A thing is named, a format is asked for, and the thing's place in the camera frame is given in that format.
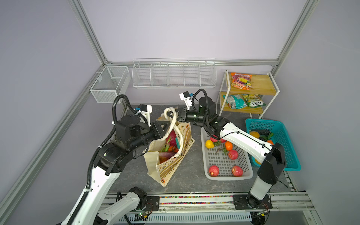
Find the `pink dragon fruit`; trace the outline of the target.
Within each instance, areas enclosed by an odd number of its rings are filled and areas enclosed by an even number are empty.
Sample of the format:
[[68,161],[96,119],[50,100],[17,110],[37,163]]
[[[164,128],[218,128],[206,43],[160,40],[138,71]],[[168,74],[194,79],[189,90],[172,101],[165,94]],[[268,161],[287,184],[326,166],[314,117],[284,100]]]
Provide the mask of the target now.
[[177,145],[176,138],[177,135],[175,133],[175,130],[173,129],[169,134],[169,136],[167,137],[166,143],[169,144],[170,146],[176,146]]

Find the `purple eggplant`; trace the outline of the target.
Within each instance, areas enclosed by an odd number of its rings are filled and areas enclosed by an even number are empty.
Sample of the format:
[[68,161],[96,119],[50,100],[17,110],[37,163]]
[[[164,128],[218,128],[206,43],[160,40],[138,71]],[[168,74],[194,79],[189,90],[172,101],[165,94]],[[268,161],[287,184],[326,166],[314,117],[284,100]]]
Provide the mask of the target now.
[[175,155],[175,152],[159,152],[160,158],[171,158]]

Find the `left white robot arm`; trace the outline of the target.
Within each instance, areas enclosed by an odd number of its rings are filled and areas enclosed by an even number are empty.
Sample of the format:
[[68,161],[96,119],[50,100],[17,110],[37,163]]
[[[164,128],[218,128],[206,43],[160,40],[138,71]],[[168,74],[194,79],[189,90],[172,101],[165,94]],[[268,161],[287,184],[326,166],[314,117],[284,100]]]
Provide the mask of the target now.
[[94,152],[87,169],[86,185],[63,225],[114,225],[135,209],[143,209],[147,194],[132,188],[122,199],[104,210],[100,206],[110,187],[140,147],[168,136],[169,121],[149,123],[131,107],[128,97],[118,95],[112,104],[113,128]]

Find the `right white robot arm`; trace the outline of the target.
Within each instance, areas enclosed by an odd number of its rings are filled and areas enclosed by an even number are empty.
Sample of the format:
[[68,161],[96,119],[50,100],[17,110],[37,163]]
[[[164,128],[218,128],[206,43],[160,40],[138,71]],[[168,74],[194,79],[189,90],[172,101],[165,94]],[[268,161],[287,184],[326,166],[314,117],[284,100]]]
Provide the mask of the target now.
[[248,207],[258,209],[287,165],[284,147],[280,143],[270,144],[257,139],[218,115],[210,109],[212,99],[204,89],[194,94],[186,91],[179,96],[186,104],[185,108],[177,111],[180,122],[196,123],[210,137],[235,144],[261,163],[257,178],[246,197]]

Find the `cream canvas grocery bag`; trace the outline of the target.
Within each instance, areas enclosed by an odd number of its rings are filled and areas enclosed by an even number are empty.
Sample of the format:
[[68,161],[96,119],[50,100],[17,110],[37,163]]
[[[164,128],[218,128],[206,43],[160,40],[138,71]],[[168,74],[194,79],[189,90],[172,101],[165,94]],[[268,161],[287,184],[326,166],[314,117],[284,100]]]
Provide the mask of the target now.
[[[148,151],[144,154],[144,159],[148,175],[166,187],[195,141],[192,137],[190,123],[177,121],[175,108],[166,108],[157,122],[169,122],[170,127],[166,128],[166,134],[163,138],[150,143]],[[173,129],[180,141],[181,148],[179,150],[177,146],[167,144],[167,137]],[[176,154],[171,158],[165,158],[159,157],[159,152],[175,152]]]

